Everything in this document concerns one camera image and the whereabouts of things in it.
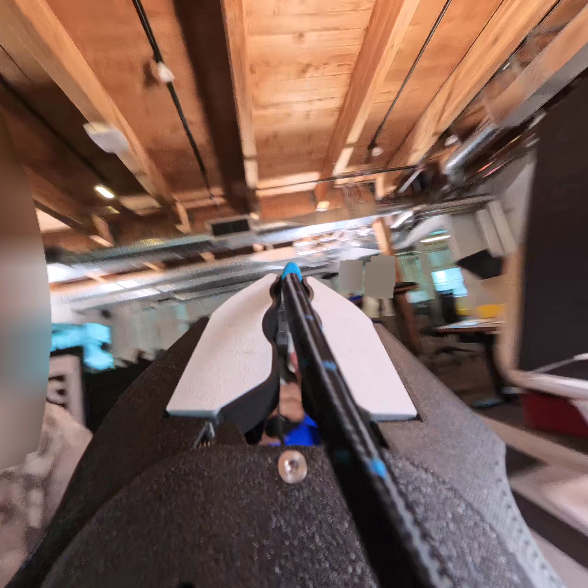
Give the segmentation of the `metal air vent grille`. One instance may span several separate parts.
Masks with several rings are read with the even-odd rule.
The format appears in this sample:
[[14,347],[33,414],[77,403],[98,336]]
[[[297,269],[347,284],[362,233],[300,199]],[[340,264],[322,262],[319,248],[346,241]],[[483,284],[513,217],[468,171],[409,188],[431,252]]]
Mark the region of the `metal air vent grille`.
[[246,233],[251,230],[250,217],[224,217],[210,220],[207,223],[208,231],[214,238],[224,238],[227,236]]

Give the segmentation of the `wooden post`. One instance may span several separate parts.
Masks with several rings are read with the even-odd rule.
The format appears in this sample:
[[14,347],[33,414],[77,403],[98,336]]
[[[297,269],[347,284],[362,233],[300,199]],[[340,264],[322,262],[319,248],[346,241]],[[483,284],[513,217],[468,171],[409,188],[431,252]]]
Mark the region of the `wooden post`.
[[377,218],[372,224],[376,235],[381,261],[377,262],[381,270],[380,292],[391,298],[394,306],[396,329],[404,346],[415,356],[422,353],[420,336],[417,331],[415,315],[407,298],[407,290],[396,291],[396,285],[403,283],[401,264],[397,262],[390,229],[383,217]]

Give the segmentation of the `black cable teal plug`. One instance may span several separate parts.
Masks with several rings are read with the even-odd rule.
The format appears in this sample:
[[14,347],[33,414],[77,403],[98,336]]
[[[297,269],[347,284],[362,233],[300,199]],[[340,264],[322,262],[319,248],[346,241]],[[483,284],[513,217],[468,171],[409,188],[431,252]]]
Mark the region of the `black cable teal plug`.
[[298,265],[286,264],[281,296],[305,411],[323,447],[380,587],[454,587],[418,528],[370,425],[357,407],[312,308]]

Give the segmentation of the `wooden desk black legs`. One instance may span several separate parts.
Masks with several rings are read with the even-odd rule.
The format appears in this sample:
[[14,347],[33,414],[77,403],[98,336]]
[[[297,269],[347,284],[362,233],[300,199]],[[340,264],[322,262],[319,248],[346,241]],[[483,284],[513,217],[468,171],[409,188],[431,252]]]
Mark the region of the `wooden desk black legs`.
[[477,408],[490,408],[507,403],[507,394],[504,392],[505,385],[503,378],[498,372],[495,359],[496,335],[502,321],[497,318],[492,319],[468,319],[460,322],[451,323],[438,327],[436,333],[444,336],[446,334],[457,334],[459,336],[471,335],[477,342],[484,346],[486,363],[490,374],[490,379],[496,394],[496,399],[487,399],[478,401],[475,405]]

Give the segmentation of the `red storage bin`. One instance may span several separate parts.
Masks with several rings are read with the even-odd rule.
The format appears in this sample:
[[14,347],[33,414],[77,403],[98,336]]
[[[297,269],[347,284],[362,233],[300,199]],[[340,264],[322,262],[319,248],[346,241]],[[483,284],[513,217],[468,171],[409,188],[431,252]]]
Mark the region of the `red storage bin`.
[[527,391],[520,396],[527,427],[541,432],[587,438],[587,417],[577,403],[562,396]]

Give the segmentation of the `black framed tag sign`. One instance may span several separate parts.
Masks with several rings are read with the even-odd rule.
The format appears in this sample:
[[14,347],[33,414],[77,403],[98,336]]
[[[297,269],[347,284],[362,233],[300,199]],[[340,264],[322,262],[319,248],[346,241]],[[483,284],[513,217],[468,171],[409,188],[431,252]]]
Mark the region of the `black framed tag sign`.
[[82,365],[82,359],[73,354],[49,358],[47,401],[64,408],[75,422],[86,426]]

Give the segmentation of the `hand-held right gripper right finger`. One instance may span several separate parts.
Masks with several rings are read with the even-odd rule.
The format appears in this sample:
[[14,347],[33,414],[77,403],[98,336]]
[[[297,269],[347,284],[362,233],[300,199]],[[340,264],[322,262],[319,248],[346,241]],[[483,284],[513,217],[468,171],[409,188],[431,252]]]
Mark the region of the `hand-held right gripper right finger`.
[[327,285],[309,277],[311,304],[326,341],[359,408],[374,422],[417,417],[401,378],[374,324],[358,307]]

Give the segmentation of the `black panel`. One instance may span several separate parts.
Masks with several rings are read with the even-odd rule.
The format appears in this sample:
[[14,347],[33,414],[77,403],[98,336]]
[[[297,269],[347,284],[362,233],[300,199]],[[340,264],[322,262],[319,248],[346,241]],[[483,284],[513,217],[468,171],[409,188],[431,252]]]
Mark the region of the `black panel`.
[[97,372],[84,372],[85,426],[96,433],[107,414],[124,391],[150,365],[151,360],[139,359],[135,364]]

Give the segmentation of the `blue storage bin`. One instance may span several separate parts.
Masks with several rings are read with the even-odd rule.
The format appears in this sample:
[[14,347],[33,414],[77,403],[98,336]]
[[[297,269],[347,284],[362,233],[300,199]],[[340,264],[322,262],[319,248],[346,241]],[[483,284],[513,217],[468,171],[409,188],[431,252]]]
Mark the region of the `blue storage bin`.
[[318,426],[313,419],[305,415],[290,432],[284,435],[286,446],[319,446],[322,440]]

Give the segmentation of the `white ceiling access point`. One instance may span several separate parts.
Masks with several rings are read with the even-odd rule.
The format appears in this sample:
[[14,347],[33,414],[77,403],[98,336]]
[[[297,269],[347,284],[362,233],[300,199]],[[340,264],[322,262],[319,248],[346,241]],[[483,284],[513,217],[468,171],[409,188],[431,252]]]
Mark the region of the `white ceiling access point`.
[[129,150],[126,136],[115,126],[103,122],[87,122],[84,130],[90,140],[104,152],[120,156]]

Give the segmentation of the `person's left hand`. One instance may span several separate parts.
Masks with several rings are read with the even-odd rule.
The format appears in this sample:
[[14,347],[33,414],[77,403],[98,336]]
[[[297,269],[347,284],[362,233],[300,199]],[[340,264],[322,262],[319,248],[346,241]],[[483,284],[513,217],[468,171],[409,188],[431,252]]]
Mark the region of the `person's left hand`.
[[278,413],[290,422],[302,422],[305,410],[302,403],[300,387],[295,382],[281,385],[279,392]]

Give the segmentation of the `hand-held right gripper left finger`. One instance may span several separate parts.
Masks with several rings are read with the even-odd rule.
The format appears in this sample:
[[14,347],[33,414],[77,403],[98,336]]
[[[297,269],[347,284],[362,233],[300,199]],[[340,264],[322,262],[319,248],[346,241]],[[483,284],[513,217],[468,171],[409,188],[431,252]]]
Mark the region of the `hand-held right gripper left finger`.
[[229,423],[244,434],[266,420],[281,385],[275,343],[280,281],[266,275],[210,315],[168,401],[169,416]]

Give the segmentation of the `large silver air duct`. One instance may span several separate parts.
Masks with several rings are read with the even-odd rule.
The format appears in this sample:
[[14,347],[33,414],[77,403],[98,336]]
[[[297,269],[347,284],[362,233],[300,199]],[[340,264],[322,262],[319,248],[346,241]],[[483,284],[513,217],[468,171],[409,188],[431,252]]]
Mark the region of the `large silver air duct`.
[[193,235],[175,239],[151,239],[135,242],[128,246],[95,249],[87,253],[69,252],[60,247],[47,247],[47,263],[66,266],[105,266],[127,261],[164,261],[187,258],[194,254],[217,253],[251,246],[257,241],[251,232],[237,233],[220,238],[207,235]]

